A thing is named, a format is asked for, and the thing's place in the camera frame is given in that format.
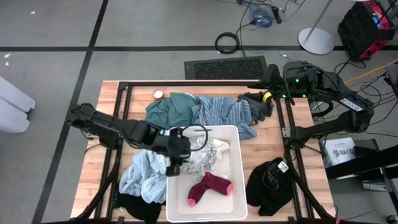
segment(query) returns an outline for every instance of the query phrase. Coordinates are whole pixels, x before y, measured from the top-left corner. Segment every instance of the white box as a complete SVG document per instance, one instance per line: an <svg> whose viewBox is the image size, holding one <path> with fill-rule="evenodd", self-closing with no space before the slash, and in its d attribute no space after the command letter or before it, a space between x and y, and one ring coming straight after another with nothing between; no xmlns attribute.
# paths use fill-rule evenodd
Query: white box
<svg viewBox="0 0 398 224"><path fill-rule="evenodd" d="M167 177L166 217L169 222L243 220L248 215L238 129L233 125L205 128L209 130L209 138L229 143L229 149L223 152L223 159L212 173L226 175L232 182L232 193L225 196L210 189L197 205L190 207L187 198L189 190L195 185L192 176L180 174ZM184 135L199 136L204 135L204 132L201 127L189 127Z"/></svg>

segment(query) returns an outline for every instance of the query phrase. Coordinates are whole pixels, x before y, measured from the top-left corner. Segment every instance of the blue cable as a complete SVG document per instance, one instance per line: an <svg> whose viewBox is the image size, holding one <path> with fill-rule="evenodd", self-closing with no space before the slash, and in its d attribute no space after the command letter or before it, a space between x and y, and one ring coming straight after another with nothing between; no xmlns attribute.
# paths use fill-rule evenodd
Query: blue cable
<svg viewBox="0 0 398 224"><path fill-rule="evenodd" d="M250 13L251 19L256 22L256 25L268 28L272 26L272 21L274 18L269 14L267 9L258 7L257 9L252 9Z"/></svg>

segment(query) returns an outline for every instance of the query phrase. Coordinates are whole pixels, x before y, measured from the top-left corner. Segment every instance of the floor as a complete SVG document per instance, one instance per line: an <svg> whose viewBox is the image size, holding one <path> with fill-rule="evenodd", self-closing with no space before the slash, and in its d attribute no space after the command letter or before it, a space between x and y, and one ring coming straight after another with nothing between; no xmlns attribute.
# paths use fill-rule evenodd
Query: floor
<svg viewBox="0 0 398 224"><path fill-rule="evenodd" d="M0 133L0 223L32 223L34 215L35 222L69 218L86 139L76 129L68 130L64 119L69 107L76 103L95 105L103 80L181 80L185 78L184 61L242 57L241 52L223 55L213 50L217 36L235 32L245 11L244 6L222 1L235 2L0 1L0 75L37 102L26 132ZM283 7L285 0L274 0L274 4ZM325 4L326 1L306 0L288 21L274 23L268 29L243 29L245 45L268 49L248 50L247 55L264 55L268 64L281 69L288 62L281 53L332 71L335 65L346 61L341 47L319 56L302 50L297 42L298 33L313 24ZM336 46L341 46L336 28L352 5L353 1L334 0L318 25L332 35ZM290 2L281 17L288 18L298 7ZM247 15L243 22L249 22ZM365 69L347 65L340 76L349 80L398 59L397 45L398 40L391 41L386 50L366 61ZM374 86L382 93L391 90L382 80ZM373 121L385 117L394 103L377 107ZM339 112L336 109L331 115ZM394 110L385 121L371 126L369 132L398 134L396 116L398 111ZM60 136L66 135L65 142L59 141ZM365 133L346 136L375 138L382 149L397 142L396 138ZM43 190L49 169L47 180L53 177L53 187ZM395 214L388 194L365 191L356 179L331 180L330 187L339 217L374 210L353 220L384 223L387 215Z"/></svg>

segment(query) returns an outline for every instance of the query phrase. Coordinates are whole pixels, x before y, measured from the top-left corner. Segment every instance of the maroon sock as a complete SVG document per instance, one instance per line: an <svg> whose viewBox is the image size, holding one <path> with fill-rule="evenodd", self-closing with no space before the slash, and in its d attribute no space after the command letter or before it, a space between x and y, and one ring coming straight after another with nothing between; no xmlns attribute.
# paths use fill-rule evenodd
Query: maroon sock
<svg viewBox="0 0 398 224"><path fill-rule="evenodd" d="M209 172L205 173L202 183L223 195L229 195L232 191L231 181L217 177Z"/></svg>
<svg viewBox="0 0 398 224"><path fill-rule="evenodd" d="M191 207L195 206L199 202L203 194L205 194L205 191L207 189L209 189L209 187L206 186L203 181L199 184L195 184L189 191L187 200L188 205Z"/></svg>

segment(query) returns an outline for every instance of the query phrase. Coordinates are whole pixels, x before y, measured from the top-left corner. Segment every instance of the laundry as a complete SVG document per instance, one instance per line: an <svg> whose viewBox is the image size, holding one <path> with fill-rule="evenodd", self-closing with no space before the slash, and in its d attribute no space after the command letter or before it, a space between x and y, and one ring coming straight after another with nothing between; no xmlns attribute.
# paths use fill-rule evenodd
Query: laundry
<svg viewBox="0 0 398 224"><path fill-rule="evenodd" d="M228 97L199 97L200 104L192 107L192 123L202 125L235 125L240 139L250 139L257 132L249 127L252 116L246 100L236 101Z"/></svg>
<svg viewBox="0 0 398 224"><path fill-rule="evenodd" d="M198 149L205 142L204 136L190 137L191 149ZM191 152L191 156L186 159L180 167L181 172L192 174L194 183L202 181L205 172L212 171L215 166L222 160L222 152L229 149L227 142L210 138L206 146L195 152Z"/></svg>
<svg viewBox="0 0 398 224"><path fill-rule="evenodd" d="M187 199L188 205L191 207L195 206L208 189L215 190L223 195L229 195L232 191L232 183L227 179L206 172L202 181L190 189Z"/></svg>
<svg viewBox="0 0 398 224"><path fill-rule="evenodd" d="M155 101L147 106L145 120L164 129L184 127L192 123L191 107L199 100L184 93L171 93L169 98Z"/></svg>
<svg viewBox="0 0 398 224"><path fill-rule="evenodd" d="M166 200L165 160L164 156L145 149L133 155L132 165L120 179L119 191L142 196L147 203L163 203Z"/></svg>
<svg viewBox="0 0 398 224"><path fill-rule="evenodd" d="M123 207L127 212L145 223L156 223L163 203L147 203L141 196L122 194L119 189L116 191L116 206Z"/></svg>
<svg viewBox="0 0 398 224"><path fill-rule="evenodd" d="M246 100L250 106L250 112L252 119L264 121L266 116L271 116L272 108L274 104L271 101L271 97L265 97L264 100L264 93L250 93L247 92L245 94L239 95L238 99Z"/></svg>
<svg viewBox="0 0 398 224"><path fill-rule="evenodd" d="M246 186L246 200L249 205L261 206L260 216L274 215L293 197L289 172L283 172L278 168L282 161L281 157L277 157L257 166L250 174Z"/></svg>

